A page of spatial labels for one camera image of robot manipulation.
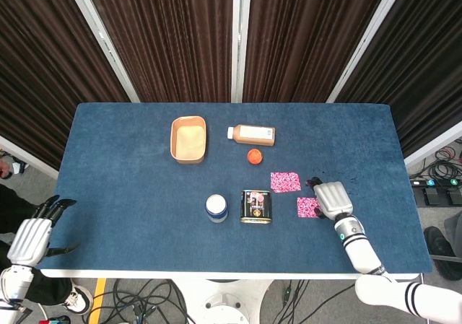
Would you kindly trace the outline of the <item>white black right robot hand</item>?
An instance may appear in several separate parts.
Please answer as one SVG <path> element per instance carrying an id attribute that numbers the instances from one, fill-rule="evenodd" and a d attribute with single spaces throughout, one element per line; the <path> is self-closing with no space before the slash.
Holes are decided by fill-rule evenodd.
<path id="1" fill-rule="evenodd" d="M 318 177 L 306 181 L 318 201 L 318 208 L 314 209 L 317 217 L 337 221 L 343 216 L 352 215 L 353 205 L 339 181 L 324 183 Z"/>

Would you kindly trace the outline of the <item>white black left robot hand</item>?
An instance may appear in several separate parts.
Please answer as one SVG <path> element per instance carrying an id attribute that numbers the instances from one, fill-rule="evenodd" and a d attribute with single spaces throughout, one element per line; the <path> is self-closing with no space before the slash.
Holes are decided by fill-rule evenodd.
<path id="1" fill-rule="evenodd" d="M 48 198 L 40 204 L 31 218 L 25 219 L 10 246 L 7 258 L 12 265 L 36 267 L 42 259 L 71 253 L 79 247 L 75 243 L 70 247 L 50 248 L 53 228 L 64 211 L 77 201 L 59 195 Z"/>

